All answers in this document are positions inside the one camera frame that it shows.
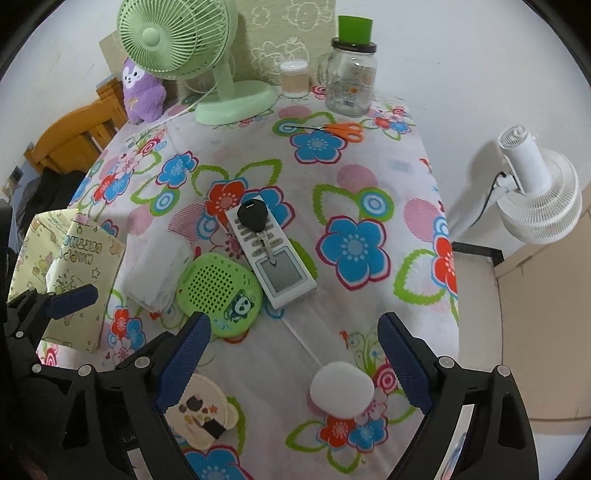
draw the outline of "silver screw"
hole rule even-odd
[[[496,371],[498,371],[499,375],[502,375],[503,377],[508,377],[511,375],[511,370],[509,370],[509,367],[506,367],[505,365],[499,365],[496,367]]]
[[[134,365],[137,368],[146,368],[150,364],[150,359],[147,356],[141,356],[135,360]]]
[[[439,365],[441,365],[443,368],[453,368],[455,364],[456,363],[453,361],[453,358],[448,356],[442,356],[439,359]]]
[[[81,377],[85,377],[86,375],[89,375],[90,372],[92,372],[92,367],[90,365],[82,365],[78,369],[78,375],[80,375]]]

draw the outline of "black jar lid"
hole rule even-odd
[[[378,46],[374,42],[369,42],[368,44],[347,43],[341,41],[339,37],[332,39],[332,46],[339,50],[354,51],[356,53],[376,53],[378,51]]]

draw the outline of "orange scissors handle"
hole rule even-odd
[[[359,143],[363,141],[363,126],[354,122],[327,124],[324,126],[324,130],[347,142]]]

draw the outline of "stuffed animal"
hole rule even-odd
[[[166,89],[162,79],[150,75],[128,58],[123,65],[123,98],[131,123],[153,122],[162,116]]]

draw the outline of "floral tablecloth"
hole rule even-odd
[[[205,452],[178,439],[203,480],[385,479],[422,416],[379,347],[378,318],[395,311],[436,355],[457,356],[452,249],[411,114],[396,98],[376,100],[358,120],[363,140],[350,142],[299,127],[351,121],[327,111],[323,95],[281,98],[220,127],[183,115],[135,145],[128,139],[144,127],[126,125],[72,199],[127,248],[98,352],[42,343],[45,364],[112,369],[162,331],[178,331],[186,320],[178,305],[148,312],[121,290],[146,238],[168,229],[189,239],[195,256],[218,252],[247,265],[225,212],[258,194],[316,278],[305,301],[280,311],[265,303],[242,337],[207,347],[199,372],[240,420]],[[374,380],[374,400],[357,418],[333,418],[309,400],[319,363],[333,361]]]

